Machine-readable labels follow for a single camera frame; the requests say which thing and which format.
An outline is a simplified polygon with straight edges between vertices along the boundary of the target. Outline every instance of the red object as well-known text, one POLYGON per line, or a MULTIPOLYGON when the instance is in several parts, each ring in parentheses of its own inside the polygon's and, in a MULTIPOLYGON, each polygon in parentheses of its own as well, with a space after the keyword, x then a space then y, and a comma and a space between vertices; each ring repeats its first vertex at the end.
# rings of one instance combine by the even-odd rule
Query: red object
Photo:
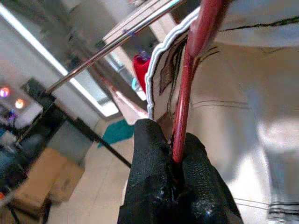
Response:
POLYGON ((140 86, 145 92, 145 73, 148 71, 150 65, 150 59, 144 61, 140 55, 136 55, 133 58, 133 67, 140 86))
POLYGON ((180 164, 183 160, 183 148, 186 136, 191 84, 193 80, 193 62, 202 55, 215 37, 224 17, 224 0, 202 0, 199 16, 190 26, 183 62, 182 82, 174 123, 173 160, 180 164))

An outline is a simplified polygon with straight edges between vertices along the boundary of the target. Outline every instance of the white wall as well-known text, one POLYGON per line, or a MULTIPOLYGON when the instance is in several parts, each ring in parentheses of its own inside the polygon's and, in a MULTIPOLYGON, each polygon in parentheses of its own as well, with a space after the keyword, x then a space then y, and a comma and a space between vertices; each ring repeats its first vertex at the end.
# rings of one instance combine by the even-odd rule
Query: white wall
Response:
MULTIPOLYGON (((45 87, 61 78, 61 75, 23 38, 0 18, 0 78, 14 86, 20 86, 34 77, 45 87)), ((63 85, 53 93, 74 115, 94 128, 100 117, 70 84, 63 85)))

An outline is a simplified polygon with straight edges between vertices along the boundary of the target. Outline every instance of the black glove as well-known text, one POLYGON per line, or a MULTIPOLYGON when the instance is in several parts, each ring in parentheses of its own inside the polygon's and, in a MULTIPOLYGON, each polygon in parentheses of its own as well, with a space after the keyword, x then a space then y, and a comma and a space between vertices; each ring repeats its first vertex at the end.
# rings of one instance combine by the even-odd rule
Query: black glove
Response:
POLYGON ((149 119, 136 123, 132 168, 119 224, 242 223, 229 189, 197 137, 186 135, 184 153, 183 175, 174 176, 178 168, 159 125, 149 119))

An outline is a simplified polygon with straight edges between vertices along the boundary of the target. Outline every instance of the tile floor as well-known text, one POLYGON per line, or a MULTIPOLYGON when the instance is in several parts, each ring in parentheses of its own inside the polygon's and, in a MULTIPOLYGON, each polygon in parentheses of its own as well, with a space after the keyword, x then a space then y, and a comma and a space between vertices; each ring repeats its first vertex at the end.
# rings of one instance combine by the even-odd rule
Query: tile floor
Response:
MULTIPOLYGON (((112 145, 129 162, 134 138, 112 145)), ((48 224, 115 224, 129 168, 104 147, 93 143, 85 157, 85 172, 70 200, 52 205, 48 224)))

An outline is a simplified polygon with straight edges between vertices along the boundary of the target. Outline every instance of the red rod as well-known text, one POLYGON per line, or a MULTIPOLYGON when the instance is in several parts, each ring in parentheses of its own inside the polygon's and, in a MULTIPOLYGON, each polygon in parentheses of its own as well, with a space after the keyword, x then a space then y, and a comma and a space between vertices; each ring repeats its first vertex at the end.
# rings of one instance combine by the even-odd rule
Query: red rod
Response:
POLYGON ((198 18, 190 26, 174 121, 172 158, 178 164, 182 162, 184 154, 183 149, 193 79, 193 62, 195 57, 201 56, 205 52, 207 46, 215 37, 226 9, 223 2, 224 0, 202 0, 198 18))

